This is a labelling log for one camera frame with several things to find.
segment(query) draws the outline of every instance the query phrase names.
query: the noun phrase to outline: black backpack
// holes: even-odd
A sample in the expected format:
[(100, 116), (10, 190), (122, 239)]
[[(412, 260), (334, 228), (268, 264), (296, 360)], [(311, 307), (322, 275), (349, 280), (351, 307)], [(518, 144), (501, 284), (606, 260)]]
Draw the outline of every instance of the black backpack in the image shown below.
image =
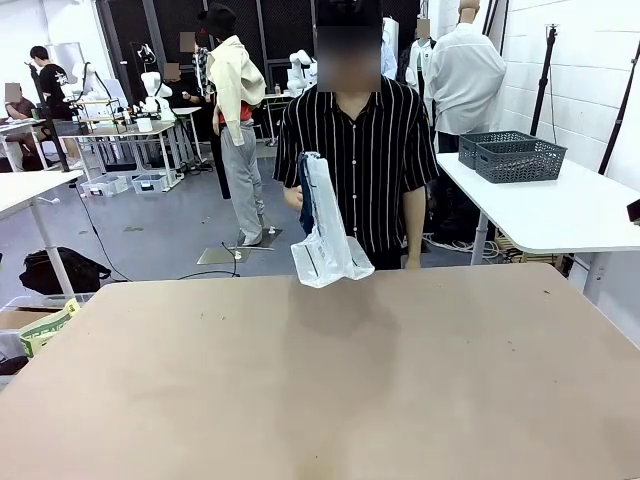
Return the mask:
[[(64, 269), (75, 293), (93, 293), (100, 289), (100, 280), (111, 276), (111, 270), (83, 257), (70, 248), (58, 248)], [(45, 250), (27, 255), (26, 271), (20, 275), (22, 285), (42, 295), (61, 295), (62, 287)]]

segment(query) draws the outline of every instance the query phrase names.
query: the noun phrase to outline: white plastic bag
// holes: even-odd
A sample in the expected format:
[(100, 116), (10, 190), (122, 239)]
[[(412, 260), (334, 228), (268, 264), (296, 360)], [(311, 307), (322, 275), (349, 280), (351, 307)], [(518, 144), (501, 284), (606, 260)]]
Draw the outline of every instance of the white plastic bag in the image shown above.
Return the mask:
[(327, 161), (317, 153), (302, 155), (306, 169), (300, 175), (310, 187), (314, 225), (304, 241), (291, 245), (300, 282), (322, 288), (342, 277), (368, 277), (375, 269), (358, 241), (345, 233)]

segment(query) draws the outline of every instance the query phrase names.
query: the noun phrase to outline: beige jacket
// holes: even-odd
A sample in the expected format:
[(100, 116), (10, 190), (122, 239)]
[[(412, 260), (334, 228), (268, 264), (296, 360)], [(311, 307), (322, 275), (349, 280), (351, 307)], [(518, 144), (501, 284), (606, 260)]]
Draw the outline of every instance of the beige jacket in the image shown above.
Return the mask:
[(226, 39), (209, 54), (207, 76), (216, 86), (218, 107), (224, 115), (234, 145), (244, 145), (240, 130), (241, 104), (260, 105), (264, 100), (266, 84), (237, 35)]

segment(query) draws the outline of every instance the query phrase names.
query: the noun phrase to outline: plastic bin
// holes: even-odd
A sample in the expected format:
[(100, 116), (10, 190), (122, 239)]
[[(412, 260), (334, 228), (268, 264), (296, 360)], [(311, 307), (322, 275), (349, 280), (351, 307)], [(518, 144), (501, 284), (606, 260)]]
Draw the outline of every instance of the plastic bin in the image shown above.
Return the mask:
[(520, 140), (535, 140), (536, 137), (516, 130), (489, 133), (467, 133), (460, 135), (460, 156), (458, 159), (463, 165), (476, 168), (476, 145), (478, 143), (517, 142)]
[(87, 197), (113, 197), (129, 190), (127, 177), (107, 173), (80, 185)]
[(544, 140), (477, 144), (476, 172), (491, 183), (557, 180), (567, 149)]
[(162, 193), (169, 189), (169, 180), (166, 175), (140, 175), (133, 179), (133, 188), (141, 195)]

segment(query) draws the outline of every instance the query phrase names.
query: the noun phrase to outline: white desk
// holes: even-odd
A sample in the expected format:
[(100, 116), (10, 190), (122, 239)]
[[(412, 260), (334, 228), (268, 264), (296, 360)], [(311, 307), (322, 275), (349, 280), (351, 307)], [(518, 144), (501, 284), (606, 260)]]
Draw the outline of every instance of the white desk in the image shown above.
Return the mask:
[(26, 120), (16, 120), (11, 123), (7, 123), (4, 125), (0, 125), (0, 142), (4, 147), (5, 152), (7, 153), (7, 158), (9, 159), (9, 164), (11, 165), (11, 170), (14, 172), (18, 172), (21, 169), (18, 168), (17, 161), (18, 159), (13, 157), (9, 146), (7, 145), (6, 137), (11, 134), (20, 133), (21, 131), (28, 129), (29, 133), (33, 137), (33, 141), (36, 145), (36, 149), (38, 150), (38, 156), (40, 157), (40, 161), (42, 162), (42, 168), (47, 170), (49, 166), (47, 165), (47, 160), (44, 156), (44, 152), (42, 151), (42, 147), (40, 146), (40, 140), (38, 139), (38, 134), (36, 133), (34, 127), (38, 125), (44, 124), (44, 120), (34, 120), (33, 118), (29, 118)]
[(627, 205), (640, 193), (565, 160), (555, 181), (493, 184), (439, 154), (438, 164), (480, 209), (472, 265), (480, 264), (491, 220), (526, 253), (594, 253), (585, 295), (596, 302), (610, 252), (640, 250), (640, 227)]
[[(160, 144), (160, 149), (164, 160), (164, 171), (166, 172), (167, 178), (169, 179), (170, 190), (184, 179), (184, 175), (178, 173), (177, 170), (180, 168), (181, 158), (186, 162), (188, 162), (189, 159), (184, 145), (185, 140), (183, 139), (182, 131), (175, 128), (174, 122), (153, 121), (152, 127), (153, 129), (150, 132), (140, 132), (140, 130), (138, 129), (138, 125), (135, 123), (133, 125), (129, 125), (126, 131), (118, 131), (118, 129), (116, 129), (116, 127), (113, 125), (99, 125), (88, 133), (65, 134), (60, 135), (60, 138), (73, 138), (76, 141), (76, 144), (78, 144), (78, 151), (80, 152), (80, 159), (82, 160), (85, 175), (88, 179), (91, 179), (89, 170), (86, 167), (82, 148), (80, 148), (79, 145), (80, 140), (84, 140), (89, 145), (96, 147), (98, 157), (102, 161), (103, 167), (104, 165), (106, 165), (106, 162), (102, 159), (101, 149), (104, 148), (106, 155), (110, 158), (114, 154), (114, 148), (118, 155), (124, 156), (121, 146), (123, 144), (129, 144), (136, 162), (137, 169), (123, 171), (122, 173), (124, 175), (136, 176), (154, 173), (153, 169), (147, 169), (144, 167), (144, 162), (148, 160), (148, 155), (146, 148), (143, 148), (142, 144), (145, 141), (148, 142), (148, 139), (150, 137), (158, 137), (157, 142), (159, 142)], [(169, 147), (172, 152), (175, 169), (172, 169), (171, 165), (169, 164), (167, 147), (163, 139), (163, 134), (165, 132), (167, 138), (169, 139)]]
[(293, 97), (289, 93), (269, 93), (264, 96), (264, 103), (267, 107), (267, 116), (269, 117), (269, 127), (271, 128), (271, 142), (267, 143), (268, 147), (275, 147), (277, 145), (276, 131), (273, 129), (273, 117), (271, 116), (271, 103), (291, 100), (292, 98)]
[(180, 116), (189, 116), (191, 120), (191, 128), (193, 129), (193, 139), (196, 142), (196, 151), (198, 152), (198, 158), (202, 162), (202, 152), (200, 151), (200, 142), (198, 140), (198, 132), (196, 131), (196, 123), (193, 120), (193, 114), (202, 110), (202, 107), (187, 107), (187, 108), (174, 108), (173, 113)]
[(80, 176), (82, 176), (82, 172), (0, 173), (0, 218), (12, 215), (23, 208), (31, 207), (36, 225), (44, 241), (44, 248), (51, 259), (51, 265), (53, 265), (56, 277), (62, 286), (62, 291), (67, 296), (73, 295), (71, 282), (64, 270), (58, 249), (52, 244), (47, 233), (37, 197)]

